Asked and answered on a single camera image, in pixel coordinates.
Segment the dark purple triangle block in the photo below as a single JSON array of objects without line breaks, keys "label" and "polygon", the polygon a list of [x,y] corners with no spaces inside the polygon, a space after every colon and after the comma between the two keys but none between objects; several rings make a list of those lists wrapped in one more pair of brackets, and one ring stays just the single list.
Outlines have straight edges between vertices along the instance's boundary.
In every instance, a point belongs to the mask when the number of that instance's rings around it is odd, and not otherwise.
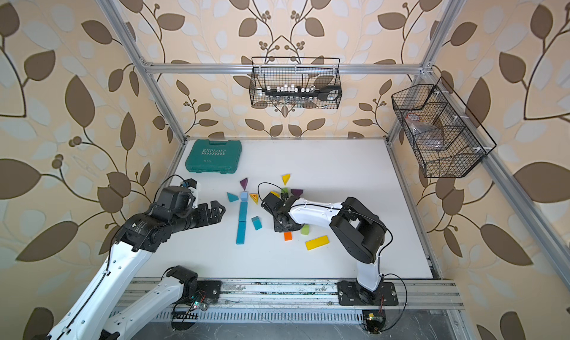
[{"label": "dark purple triangle block", "polygon": [[300,198],[304,193],[303,189],[291,189],[290,191],[291,191],[291,194],[293,196],[298,197],[298,198]]}]

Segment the teal wedge block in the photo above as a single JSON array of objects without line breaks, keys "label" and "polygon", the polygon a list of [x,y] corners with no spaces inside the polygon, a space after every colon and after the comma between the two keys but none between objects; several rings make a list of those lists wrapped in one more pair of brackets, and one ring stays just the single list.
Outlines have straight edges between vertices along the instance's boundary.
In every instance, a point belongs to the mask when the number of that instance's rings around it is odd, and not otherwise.
[{"label": "teal wedge block", "polygon": [[252,224],[255,230],[260,230],[263,228],[263,224],[258,216],[252,218]]}]

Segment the yellow small block bottom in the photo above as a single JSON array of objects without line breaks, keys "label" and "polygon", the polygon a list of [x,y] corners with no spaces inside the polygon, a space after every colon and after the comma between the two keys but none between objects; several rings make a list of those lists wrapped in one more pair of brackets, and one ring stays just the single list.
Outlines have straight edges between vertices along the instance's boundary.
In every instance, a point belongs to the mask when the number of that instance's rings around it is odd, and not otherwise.
[{"label": "yellow small block bottom", "polygon": [[291,178],[291,175],[290,175],[290,174],[282,175],[281,179],[282,179],[283,184],[284,184],[285,186],[288,184],[290,178]]}]

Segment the light green cube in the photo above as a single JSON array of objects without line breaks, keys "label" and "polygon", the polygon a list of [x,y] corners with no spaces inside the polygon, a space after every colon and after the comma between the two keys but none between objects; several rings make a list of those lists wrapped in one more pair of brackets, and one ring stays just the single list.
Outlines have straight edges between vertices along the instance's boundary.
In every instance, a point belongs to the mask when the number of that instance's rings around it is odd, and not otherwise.
[{"label": "light green cube", "polygon": [[308,236],[308,235],[310,234],[310,225],[307,225],[307,224],[304,225],[304,226],[301,228],[301,234],[302,234],[303,236]]}]

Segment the teal triangle block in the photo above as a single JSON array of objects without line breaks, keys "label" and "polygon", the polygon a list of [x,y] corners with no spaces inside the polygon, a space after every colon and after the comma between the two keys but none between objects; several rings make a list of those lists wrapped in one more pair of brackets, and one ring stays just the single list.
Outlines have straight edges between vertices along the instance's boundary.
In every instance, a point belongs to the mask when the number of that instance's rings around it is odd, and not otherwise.
[{"label": "teal triangle block", "polygon": [[227,193],[227,198],[229,200],[230,203],[234,202],[234,201],[239,201],[240,198],[232,193]]}]

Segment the teal long block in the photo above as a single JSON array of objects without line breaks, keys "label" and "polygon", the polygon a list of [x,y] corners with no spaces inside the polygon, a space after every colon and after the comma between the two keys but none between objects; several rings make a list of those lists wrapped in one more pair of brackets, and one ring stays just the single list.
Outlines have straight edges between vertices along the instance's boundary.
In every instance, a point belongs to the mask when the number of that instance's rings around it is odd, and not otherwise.
[{"label": "teal long block", "polygon": [[240,223],[246,222],[247,210],[248,210],[248,202],[247,201],[240,202],[240,208],[239,208],[239,214],[238,214],[238,221]]},{"label": "teal long block", "polygon": [[246,236],[246,221],[239,221],[237,226],[237,235],[235,243],[237,245],[245,244],[245,236]]}]

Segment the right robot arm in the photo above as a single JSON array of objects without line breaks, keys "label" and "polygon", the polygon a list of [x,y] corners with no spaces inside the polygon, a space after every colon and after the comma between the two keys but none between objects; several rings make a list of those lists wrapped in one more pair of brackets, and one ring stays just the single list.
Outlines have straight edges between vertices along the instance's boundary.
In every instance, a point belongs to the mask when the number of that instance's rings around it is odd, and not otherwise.
[{"label": "right robot arm", "polygon": [[261,206],[273,217],[277,233],[298,231],[305,225],[332,230],[357,261],[359,286],[369,292],[377,291],[383,279],[379,258],[386,235],[391,232],[378,215],[357,198],[348,197],[339,203],[318,203],[298,196],[285,198],[270,193]]}]

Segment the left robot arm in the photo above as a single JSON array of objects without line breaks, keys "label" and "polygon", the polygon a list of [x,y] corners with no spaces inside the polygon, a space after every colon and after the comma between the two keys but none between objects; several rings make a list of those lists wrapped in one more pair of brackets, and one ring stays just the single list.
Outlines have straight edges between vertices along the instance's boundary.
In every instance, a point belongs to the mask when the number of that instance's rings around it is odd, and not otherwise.
[{"label": "left robot arm", "polygon": [[130,217],[111,239],[107,259],[74,306],[51,329],[33,339],[131,339],[170,305],[203,303],[206,292],[195,271],[170,267],[147,294],[116,316],[112,311],[142,266],[175,233],[218,224],[226,212],[217,201],[197,203],[197,190],[162,189],[147,211]]}]

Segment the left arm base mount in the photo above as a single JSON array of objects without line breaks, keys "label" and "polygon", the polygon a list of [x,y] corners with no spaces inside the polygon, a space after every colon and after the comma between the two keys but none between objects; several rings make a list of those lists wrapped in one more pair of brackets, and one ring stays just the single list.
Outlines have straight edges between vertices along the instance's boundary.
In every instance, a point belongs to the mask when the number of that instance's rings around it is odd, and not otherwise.
[{"label": "left arm base mount", "polygon": [[216,303],[221,295],[222,281],[218,280],[202,280],[198,279],[195,271],[189,270],[183,266],[169,267],[161,277],[173,278],[182,285],[182,296],[179,302],[190,304],[196,301],[200,303]]}]

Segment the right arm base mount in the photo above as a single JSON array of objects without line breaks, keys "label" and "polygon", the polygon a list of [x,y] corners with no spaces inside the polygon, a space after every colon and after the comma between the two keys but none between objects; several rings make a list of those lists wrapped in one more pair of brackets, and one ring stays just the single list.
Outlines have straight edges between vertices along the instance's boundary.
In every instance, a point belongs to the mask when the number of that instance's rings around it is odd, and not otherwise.
[{"label": "right arm base mount", "polygon": [[357,281],[340,281],[336,283],[338,303],[341,306],[397,306],[399,305],[396,288],[393,282],[382,281],[370,291]]}]

